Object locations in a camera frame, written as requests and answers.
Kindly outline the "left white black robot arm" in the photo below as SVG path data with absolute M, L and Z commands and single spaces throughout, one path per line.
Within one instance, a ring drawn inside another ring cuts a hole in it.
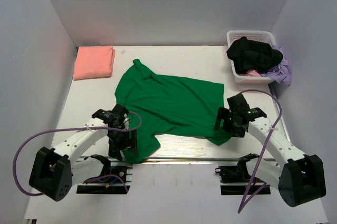
M 107 181 L 109 178 L 122 181 L 111 171 L 110 158 L 121 161 L 122 152 L 137 151 L 137 127 L 129 126 L 136 116 L 122 105 L 112 110 L 97 110 L 87 123 L 73 128 L 70 138 L 52 148 L 41 148 L 33 163 L 29 185 L 54 201 L 62 200 L 73 185 Z M 107 137 L 109 158 L 93 154 L 80 157 L 100 139 Z

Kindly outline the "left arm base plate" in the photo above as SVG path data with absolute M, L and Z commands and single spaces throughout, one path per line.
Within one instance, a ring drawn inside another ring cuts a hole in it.
M 86 186 L 112 187 L 128 185 L 132 181 L 133 167 L 131 165 L 112 164 L 89 168 L 76 179 L 77 184 Z

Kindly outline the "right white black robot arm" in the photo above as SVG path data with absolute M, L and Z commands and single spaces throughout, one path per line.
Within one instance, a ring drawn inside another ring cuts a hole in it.
M 229 108 L 217 111 L 214 130 L 223 129 L 234 137 L 253 136 L 276 161 L 272 164 L 263 154 L 241 157 L 236 166 L 219 166 L 215 173 L 224 184 L 246 182 L 240 209 L 261 190 L 271 186 L 279 191 L 290 207 L 322 198 L 326 195 L 323 161 L 317 155 L 307 155 L 289 142 L 271 123 L 260 108 L 250 108 L 242 94 L 228 98 Z

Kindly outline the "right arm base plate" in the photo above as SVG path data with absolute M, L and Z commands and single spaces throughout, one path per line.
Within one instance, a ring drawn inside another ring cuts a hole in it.
M 221 182 L 225 184 L 232 184 L 238 182 L 248 183 L 251 176 L 246 168 L 240 165 L 236 166 L 219 166 L 215 168 L 215 173 L 221 177 Z

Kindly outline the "green t shirt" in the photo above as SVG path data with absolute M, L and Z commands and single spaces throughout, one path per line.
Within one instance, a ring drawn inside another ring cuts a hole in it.
M 228 133 L 213 130 L 224 91 L 223 84 L 156 74 L 135 59 L 115 90 L 117 104 L 140 116 L 130 122 L 132 128 L 141 124 L 138 153 L 124 151 L 126 161 L 139 163 L 158 150 L 158 134 L 204 137 L 217 146 L 228 142 Z

